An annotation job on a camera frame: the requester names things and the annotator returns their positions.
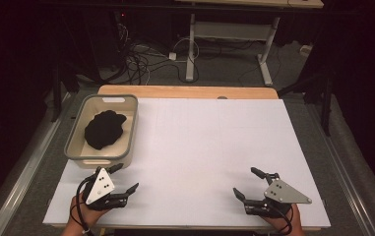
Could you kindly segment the person's right hand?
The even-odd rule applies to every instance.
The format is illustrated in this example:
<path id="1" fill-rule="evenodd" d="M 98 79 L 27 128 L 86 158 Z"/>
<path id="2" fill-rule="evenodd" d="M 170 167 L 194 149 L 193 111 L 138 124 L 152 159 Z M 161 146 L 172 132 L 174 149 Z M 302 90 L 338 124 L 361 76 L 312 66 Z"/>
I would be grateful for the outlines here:
<path id="1" fill-rule="evenodd" d="M 301 227 L 301 219 L 300 219 L 300 211 L 297 206 L 297 204 L 292 204 L 291 209 L 287 212 L 285 215 L 286 218 L 289 221 L 289 224 L 291 227 Z M 264 220 L 271 224 L 276 230 L 282 232 L 285 230 L 287 227 L 289 227 L 289 224 L 287 221 L 283 218 L 269 218 L 269 217 L 264 217 Z"/>

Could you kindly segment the light wooden desk top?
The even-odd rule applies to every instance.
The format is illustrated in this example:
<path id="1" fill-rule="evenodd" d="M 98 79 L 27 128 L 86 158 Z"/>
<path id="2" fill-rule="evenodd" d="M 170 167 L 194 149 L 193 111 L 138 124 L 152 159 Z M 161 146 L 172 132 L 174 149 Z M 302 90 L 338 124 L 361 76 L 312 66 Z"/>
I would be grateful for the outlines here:
<path id="1" fill-rule="evenodd" d="M 179 2 L 191 3 L 214 3 L 214 4 L 236 4 L 264 7 L 291 7 L 291 8 L 310 8 L 322 9 L 324 3 L 322 0 L 177 0 Z"/>

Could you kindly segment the black metal stand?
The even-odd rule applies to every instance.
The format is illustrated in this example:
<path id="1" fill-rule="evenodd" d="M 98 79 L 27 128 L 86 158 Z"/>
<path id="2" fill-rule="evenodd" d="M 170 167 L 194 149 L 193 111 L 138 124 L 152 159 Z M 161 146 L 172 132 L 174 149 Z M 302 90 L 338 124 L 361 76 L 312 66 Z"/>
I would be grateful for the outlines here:
<path id="1" fill-rule="evenodd" d="M 66 91 L 70 92 L 79 91 L 75 70 L 69 63 L 56 63 L 52 67 L 52 122 L 55 122 L 59 118 L 62 111 L 62 87 L 65 87 Z"/>
<path id="2" fill-rule="evenodd" d="M 320 104 L 320 125 L 327 137 L 330 136 L 330 114 L 332 101 L 333 79 L 326 74 L 314 74 L 286 88 L 277 91 L 279 97 L 291 92 L 302 92 L 307 104 Z"/>

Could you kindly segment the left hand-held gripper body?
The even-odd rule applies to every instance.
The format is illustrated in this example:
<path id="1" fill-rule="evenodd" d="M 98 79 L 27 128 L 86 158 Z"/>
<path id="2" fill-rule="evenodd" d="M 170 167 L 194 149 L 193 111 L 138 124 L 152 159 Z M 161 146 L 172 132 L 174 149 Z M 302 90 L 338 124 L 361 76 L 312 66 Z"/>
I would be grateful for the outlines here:
<path id="1" fill-rule="evenodd" d="M 127 205 L 127 198 L 123 194 L 113 194 L 115 186 L 105 168 L 98 167 L 94 174 L 88 178 L 83 191 L 83 201 L 89 209 L 106 210 Z"/>

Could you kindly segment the grey metal floor rail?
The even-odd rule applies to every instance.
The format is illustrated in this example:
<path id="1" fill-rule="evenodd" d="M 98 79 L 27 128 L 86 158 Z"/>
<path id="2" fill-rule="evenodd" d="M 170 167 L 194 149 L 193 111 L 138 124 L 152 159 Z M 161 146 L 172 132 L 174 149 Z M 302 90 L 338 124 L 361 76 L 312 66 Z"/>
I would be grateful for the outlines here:
<path id="1" fill-rule="evenodd" d="M 340 182 L 346 201 L 351 208 L 351 212 L 354 215 L 363 236 L 375 236 L 375 226 L 371 220 L 370 214 L 367 212 L 366 204 L 359 195 L 358 191 L 355 189 L 348 172 L 344 168 L 344 164 L 341 161 L 341 157 L 332 139 L 326 135 L 324 129 L 322 128 L 320 124 L 321 118 L 317 113 L 317 109 L 314 105 L 307 105 L 307 110 L 310 114 L 311 120 L 314 122 L 314 126 L 321 133 L 321 137 L 330 155 L 331 165 L 338 181 Z"/>
<path id="2" fill-rule="evenodd" d="M 63 147 L 76 96 L 67 92 L 56 121 L 47 114 L 0 190 L 0 236 L 51 236 L 59 230 L 43 223 L 65 167 Z"/>

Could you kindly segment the beige basket with grey rim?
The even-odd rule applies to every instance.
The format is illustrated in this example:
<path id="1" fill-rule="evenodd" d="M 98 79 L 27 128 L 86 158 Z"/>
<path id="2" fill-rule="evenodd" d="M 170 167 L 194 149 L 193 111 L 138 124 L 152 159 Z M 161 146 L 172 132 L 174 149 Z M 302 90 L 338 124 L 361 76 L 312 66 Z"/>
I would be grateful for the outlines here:
<path id="1" fill-rule="evenodd" d="M 111 145 L 95 149 L 85 138 L 85 130 L 92 120 L 102 112 L 113 111 L 126 120 L 120 125 L 122 135 Z M 92 94 L 80 107 L 71 130 L 65 155 L 81 168 L 97 168 L 122 163 L 126 168 L 132 161 L 132 145 L 137 127 L 138 98 L 133 94 Z"/>

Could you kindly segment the white metal desk frame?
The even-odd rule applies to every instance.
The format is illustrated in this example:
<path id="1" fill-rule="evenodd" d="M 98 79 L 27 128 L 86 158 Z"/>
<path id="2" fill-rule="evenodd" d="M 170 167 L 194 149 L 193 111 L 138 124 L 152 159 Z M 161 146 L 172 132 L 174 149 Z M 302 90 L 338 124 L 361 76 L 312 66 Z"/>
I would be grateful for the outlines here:
<path id="1" fill-rule="evenodd" d="M 190 17 L 189 30 L 189 48 L 186 62 L 186 80 L 194 80 L 195 57 L 199 55 L 199 46 L 195 39 L 200 38 L 217 38 L 217 39 L 240 39 L 240 40 L 259 40 L 264 41 L 264 51 L 257 55 L 258 68 L 264 84 L 267 87 L 273 85 L 273 80 L 268 68 L 267 58 L 270 53 L 280 17 L 275 17 L 269 25 L 250 25 L 239 23 L 218 23 L 197 21 L 194 14 Z"/>

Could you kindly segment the black cloth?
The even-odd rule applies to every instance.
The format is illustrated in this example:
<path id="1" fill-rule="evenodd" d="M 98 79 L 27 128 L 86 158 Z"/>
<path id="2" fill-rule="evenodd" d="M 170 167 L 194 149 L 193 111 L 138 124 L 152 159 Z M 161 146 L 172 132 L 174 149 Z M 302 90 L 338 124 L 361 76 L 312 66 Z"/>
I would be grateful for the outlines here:
<path id="1" fill-rule="evenodd" d="M 113 110 L 96 114 L 85 128 L 85 140 L 94 149 L 101 150 L 113 145 L 123 135 L 123 123 L 127 117 Z"/>

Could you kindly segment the white table mat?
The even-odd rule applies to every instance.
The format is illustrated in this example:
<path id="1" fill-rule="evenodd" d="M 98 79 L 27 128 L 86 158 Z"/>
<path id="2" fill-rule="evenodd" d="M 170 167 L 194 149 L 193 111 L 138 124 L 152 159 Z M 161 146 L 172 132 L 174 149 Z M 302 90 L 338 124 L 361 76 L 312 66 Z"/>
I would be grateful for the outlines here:
<path id="1" fill-rule="evenodd" d="M 299 208 L 303 226 L 330 224 L 280 99 L 142 98 L 132 156 L 112 178 L 119 193 L 137 190 L 101 226 L 263 228 L 233 194 L 263 199 L 268 185 L 252 167 L 280 174 L 311 199 Z"/>

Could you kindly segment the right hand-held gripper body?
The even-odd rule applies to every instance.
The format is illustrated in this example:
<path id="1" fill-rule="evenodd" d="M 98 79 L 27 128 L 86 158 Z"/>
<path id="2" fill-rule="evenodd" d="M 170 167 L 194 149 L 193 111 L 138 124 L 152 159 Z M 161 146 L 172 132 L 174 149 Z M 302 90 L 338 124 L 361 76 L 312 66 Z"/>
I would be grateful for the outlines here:
<path id="1" fill-rule="evenodd" d="M 285 183 L 278 173 L 267 173 L 268 189 L 262 200 L 246 198 L 244 209 L 247 214 L 269 218 L 281 218 L 291 209 L 292 204 L 311 204 L 312 200 Z"/>

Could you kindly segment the person's left hand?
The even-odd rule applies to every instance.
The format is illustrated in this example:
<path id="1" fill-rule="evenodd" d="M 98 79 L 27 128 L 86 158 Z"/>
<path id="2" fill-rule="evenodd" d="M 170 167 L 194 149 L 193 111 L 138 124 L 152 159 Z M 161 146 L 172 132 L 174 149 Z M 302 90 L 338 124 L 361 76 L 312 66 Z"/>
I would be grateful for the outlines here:
<path id="1" fill-rule="evenodd" d="M 73 197 L 70 204 L 70 216 L 68 222 L 75 222 L 82 226 L 82 220 L 87 224 L 88 227 L 94 226 L 100 218 L 108 213 L 106 210 L 94 210 L 89 209 L 83 202 L 82 196 Z"/>

